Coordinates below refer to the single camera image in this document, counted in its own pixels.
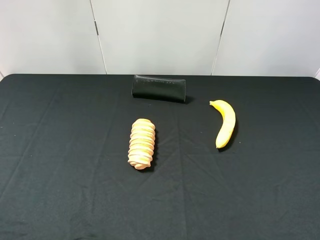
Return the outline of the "yellow banana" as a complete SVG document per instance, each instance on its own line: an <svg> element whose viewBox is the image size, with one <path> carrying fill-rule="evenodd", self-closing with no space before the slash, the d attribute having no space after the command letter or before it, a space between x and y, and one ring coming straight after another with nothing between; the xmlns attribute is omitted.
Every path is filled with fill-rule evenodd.
<svg viewBox="0 0 320 240"><path fill-rule="evenodd" d="M209 105L214 107L222 116L222 126L215 140L216 148L222 149L232 137L236 125L236 114L232 106L224 100L210 101Z"/></svg>

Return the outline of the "twisted orange bread roll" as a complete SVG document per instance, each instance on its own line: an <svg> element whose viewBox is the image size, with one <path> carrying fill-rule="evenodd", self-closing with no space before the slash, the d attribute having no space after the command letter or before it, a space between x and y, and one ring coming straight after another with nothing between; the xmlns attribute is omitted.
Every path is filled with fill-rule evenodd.
<svg viewBox="0 0 320 240"><path fill-rule="evenodd" d="M131 126L127 162L136 170L149 168L153 161L155 141L155 125L149 119L137 119Z"/></svg>

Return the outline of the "black leather case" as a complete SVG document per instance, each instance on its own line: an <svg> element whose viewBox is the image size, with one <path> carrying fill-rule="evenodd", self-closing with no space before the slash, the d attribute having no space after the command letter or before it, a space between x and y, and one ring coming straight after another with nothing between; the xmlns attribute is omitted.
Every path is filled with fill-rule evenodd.
<svg viewBox="0 0 320 240"><path fill-rule="evenodd" d="M184 103L186 101L186 80L135 75L131 94L134 98Z"/></svg>

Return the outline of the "black tablecloth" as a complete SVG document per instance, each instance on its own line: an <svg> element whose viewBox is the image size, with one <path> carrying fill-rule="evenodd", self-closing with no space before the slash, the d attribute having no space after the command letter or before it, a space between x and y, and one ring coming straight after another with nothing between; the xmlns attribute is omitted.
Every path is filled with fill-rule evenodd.
<svg viewBox="0 0 320 240"><path fill-rule="evenodd" d="M132 96L131 75L0 83L3 240L317 240L320 82L186 76L185 103ZM236 123L216 148L229 103ZM155 125L151 166L128 163Z"/></svg>

